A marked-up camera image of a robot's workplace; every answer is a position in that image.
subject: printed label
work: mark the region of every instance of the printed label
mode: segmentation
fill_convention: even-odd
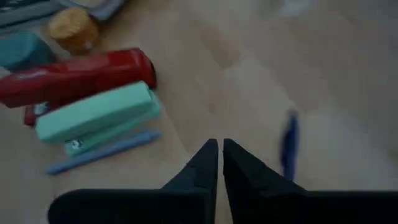
[[[138,67],[141,66],[141,63],[140,63],[141,61],[139,60],[139,58],[140,58],[139,52],[136,50],[130,50],[130,55],[131,55],[131,58],[134,59],[134,63]]]
[[[18,75],[18,78],[19,79],[34,78],[34,77],[37,77],[37,76],[45,75],[47,73],[48,72],[46,70],[39,70],[39,71],[34,72],[34,73],[20,74],[20,75]]]
[[[90,71],[103,68],[109,65],[109,58],[107,55],[92,55],[88,58],[80,60],[72,60],[67,62],[68,71]]]
[[[78,150],[83,146],[83,141],[79,139],[74,139],[71,141],[72,149]]]
[[[39,103],[34,106],[34,114],[35,115],[42,115],[49,109],[49,103]]]

